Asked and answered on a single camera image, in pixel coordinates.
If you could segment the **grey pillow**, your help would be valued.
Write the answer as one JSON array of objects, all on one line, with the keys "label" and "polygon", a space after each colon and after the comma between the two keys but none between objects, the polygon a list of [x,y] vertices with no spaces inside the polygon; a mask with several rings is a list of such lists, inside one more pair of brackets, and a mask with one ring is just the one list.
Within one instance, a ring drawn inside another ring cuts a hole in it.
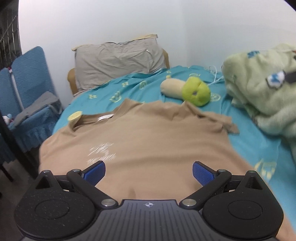
[{"label": "grey pillow", "polygon": [[75,54],[75,78],[80,91],[86,91],[132,73],[153,73],[166,68],[163,48],[156,34],[127,42],[81,45]]}]

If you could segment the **small white plush toy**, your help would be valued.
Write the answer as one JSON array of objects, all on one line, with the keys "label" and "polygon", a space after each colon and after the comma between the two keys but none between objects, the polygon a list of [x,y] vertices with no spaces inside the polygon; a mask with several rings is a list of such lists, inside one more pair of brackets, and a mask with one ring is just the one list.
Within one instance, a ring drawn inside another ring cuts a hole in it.
[{"label": "small white plush toy", "polygon": [[6,125],[9,125],[13,121],[11,114],[3,115],[3,119]]}]

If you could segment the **grey cloth on chair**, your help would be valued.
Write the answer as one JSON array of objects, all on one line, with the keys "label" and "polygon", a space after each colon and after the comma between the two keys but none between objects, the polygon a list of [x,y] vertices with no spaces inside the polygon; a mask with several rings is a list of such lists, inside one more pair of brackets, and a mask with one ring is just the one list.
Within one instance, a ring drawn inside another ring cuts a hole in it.
[{"label": "grey cloth on chair", "polygon": [[56,97],[53,93],[46,91],[43,93],[38,99],[36,99],[29,107],[24,109],[21,113],[19,113],[13,120],[12,124],[14,126],[18,126],[24,120],[31,117],[33,114],[42,110],[47,106],[52,106],[53,104],[60,103],[58,97]]}]

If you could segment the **blue chair behind table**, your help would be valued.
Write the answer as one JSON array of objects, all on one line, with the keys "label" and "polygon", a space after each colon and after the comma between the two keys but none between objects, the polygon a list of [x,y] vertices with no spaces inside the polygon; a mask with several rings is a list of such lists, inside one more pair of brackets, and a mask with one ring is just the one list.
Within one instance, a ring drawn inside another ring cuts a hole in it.
[{"label": "blue chair behind table", "polygon": [[[0,75],[0,91],[1,91],[1,114],[11,114],[15,118],[20,112],[21,107],[16,97],[15,88],[12,83],[11,73],[8,68],[3,68]],[[1,164],[14,161],[15,156],[10,151],[3,137],[1,137]]]}]

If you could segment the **green and beige plush toy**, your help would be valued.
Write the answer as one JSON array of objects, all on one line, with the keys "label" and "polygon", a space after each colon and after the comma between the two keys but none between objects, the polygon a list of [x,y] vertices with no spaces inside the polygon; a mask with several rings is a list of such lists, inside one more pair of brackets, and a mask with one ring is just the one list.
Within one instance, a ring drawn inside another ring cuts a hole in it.
[{"label": "green and beige plush toy", "polygon": [[167,78],[160,85],[161,93],[167,97],[188,101],[197,107],[206,105],[211,99],[211,90],[199,77],[191,76],[186,81]]}]

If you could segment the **blue chair near wall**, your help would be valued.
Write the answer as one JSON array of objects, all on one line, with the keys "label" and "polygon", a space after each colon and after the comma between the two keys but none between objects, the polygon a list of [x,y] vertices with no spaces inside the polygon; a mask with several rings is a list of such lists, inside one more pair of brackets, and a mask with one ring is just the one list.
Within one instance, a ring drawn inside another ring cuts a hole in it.
[{"label": "blue chair near wall", "polygon": [[[42,47],[37,46],[16,58],[11,70],[23,108],[21,112],[46,91],[56,96]],[[50,137],[62,110],[60,102],[43,108],[18,126],[11,124],[11,131],[20,148],[24,152],[29,151]]]}]

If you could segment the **tan t-shirt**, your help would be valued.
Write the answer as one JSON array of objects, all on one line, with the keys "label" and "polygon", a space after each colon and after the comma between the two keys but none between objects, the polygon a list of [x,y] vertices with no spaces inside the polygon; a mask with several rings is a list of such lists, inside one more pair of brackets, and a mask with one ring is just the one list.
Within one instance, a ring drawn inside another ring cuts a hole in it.
[{"label": "tan t-shirt", "polygon": [[230,133],[238,133],[230,117],[189,102],[126,99],[108,113],[73,118],[46,139],[40,170],[63,175],[103,161],[106,174],[97,188],[115,200],[180,201],[201,186],[192,174],[195,161],[234,175],[251,170]]}]

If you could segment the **green fleece blanket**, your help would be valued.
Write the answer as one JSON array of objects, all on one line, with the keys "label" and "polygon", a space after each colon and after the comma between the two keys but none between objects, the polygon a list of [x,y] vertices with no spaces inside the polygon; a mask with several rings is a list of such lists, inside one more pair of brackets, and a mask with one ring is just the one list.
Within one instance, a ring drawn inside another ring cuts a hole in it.
[{"label": "green fleece blanket", "polygon": [[234,106],[244,108],[262,131],[295,137],[295,82],[285,80],[295,72],[294,46],[236,53],[221,70]]}]

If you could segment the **teal patterned bed sheet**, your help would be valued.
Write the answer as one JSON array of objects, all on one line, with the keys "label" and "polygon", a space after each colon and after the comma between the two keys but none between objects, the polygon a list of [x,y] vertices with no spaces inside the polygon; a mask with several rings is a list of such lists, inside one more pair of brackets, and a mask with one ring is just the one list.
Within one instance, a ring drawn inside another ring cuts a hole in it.
[{"label": "teal patterned bed sheet", "polygon": [[54,131],[64,127],[71,114],[110,111],[129,98],[181,104],[188,100],[203,111],[230,116],[239,128],[230,140],[236,151],[266,180],[282,200],[295,199],[295,162],[283,138],[262,132],[242,108],[231,104],[220,72],[201,66],[177,66],[151,74],[132,73],[75,93]]}]

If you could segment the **dark window with grille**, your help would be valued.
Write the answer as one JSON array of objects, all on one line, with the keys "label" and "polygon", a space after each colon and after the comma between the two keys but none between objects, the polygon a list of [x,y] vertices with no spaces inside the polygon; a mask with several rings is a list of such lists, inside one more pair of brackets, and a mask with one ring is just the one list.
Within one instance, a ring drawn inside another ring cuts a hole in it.
[{"label": "dark window with grille", "polygon": [[22,55],[18,10],[13,6],[6,6],[1,11],[1,69],[10,67],[13,61]]}]

